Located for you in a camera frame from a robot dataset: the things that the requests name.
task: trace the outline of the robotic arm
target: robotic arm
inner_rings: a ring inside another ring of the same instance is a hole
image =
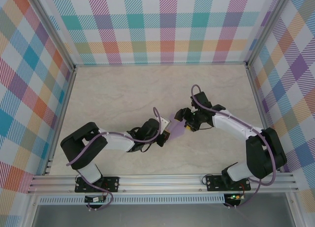
[[[208,123],[213,127],[233,134],[246,144],[246,161],[235,163],[222,171],[221,179],[227,189],[233,187],[233,185],[244,178],[254,176],[262,179],[273,172],[272,159],[268,151],[263,148],[264,143],[261,137],[256,132],[253,132],[253,130],[259,131],[260,135],[269,144],[276,168],[280,168],[286,164],[286,157],[280,140],[272,128],[265,130],[256,127],[248,128],[248,126],[244,126],[245,123],[241,120],[238,119],[241,123],[232,120],[231,117],[235,117],[221,105],[212,106],[204,92],[199,92],[192,96],[191,105],[192,109],[180,109],[175,115],[176,120],[185,120],[185,127],[195,132],[200,129],[202,123]],[[155,119],[146,121],[142,127],[133,128],[124,133],[106,132],[99,129],[95,123],[89,122],[66,137],[61,142],[61,147],[70,161],[69,164],[71,167],[84,176],[89,183],[94,183],[98,186],[97,182],[102,179],[102,175],[93,163],[95,156],[102,149],[136,152],[139,150],[142,151],[142,148],[146,144],[150,146],[155,142],[162,147],[170,136],[170,133],[167,131],[167,126],[170,122],[162,117],[160,119],[160,129],[159,121],[156,117]],[[139,142],[139,140],[147,140],[155,136],[156,138],[149,143]],[[83,152],[85,148],[84,140],[93,141],[90,142],[90,147],[85,152]]]

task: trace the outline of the beige marble floor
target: beige marble floor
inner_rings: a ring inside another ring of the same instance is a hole
[[[155,106],[169,117],[190,105],[199,84],[212,104],[261,127],[243,65],[115,66],[79,68],[60,141],[89,121],[105,130],[126,131],[153,118]],[[245,159],[245,145],[220,129],[185,131],[164,147],[146,153],[103,150],[95,163],[103,174],[219,173]],[[76,174],[57,147],[51,175]]]

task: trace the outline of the white vent strip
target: white vent strip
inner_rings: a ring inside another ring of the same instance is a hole
[[[112,204],[205,204],[224,203],[223,194],[203,195],[114,195]],[[42,196],[39,205],[82,205],[84,196]]]

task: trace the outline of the gray floor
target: gray floor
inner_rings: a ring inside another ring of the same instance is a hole
[[[60,141],[94,121],[105,130],[127,131],[152,118],[155,106],[169,118],[190,107],[190,89],[199,84],[213,105],[221,104],[254,126],[259,113],[243,65],[158,65],[79,68]],[[164,147],[146,153],[103,150],[95,163],[103,174],[220,173],[245,159],[245,143],[220,130],[185,131]],[[51,175],[76,174],[57,147]]]
[[[222,204],[39,206],[33,227],[294,227],[285,194],[258,194],[237,210]]]

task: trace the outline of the black mounting bracket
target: black mounting bracket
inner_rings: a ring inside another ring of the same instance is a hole
[[[251,184],[248,179],[241,179],[238,182],[235,182],[230,187],[227,187],[222,180],[221,175],[207,175],[206,182],[207,184],[207,191],[250,191]]]
[[[81,177],[78,177],[75,183],[75,193],[102,193],[101,190],[95,189],[84,182]],[[111,193],[117,193],[119,187],[119,177],[102,177],[94,182],[93,185],[108,190]]]

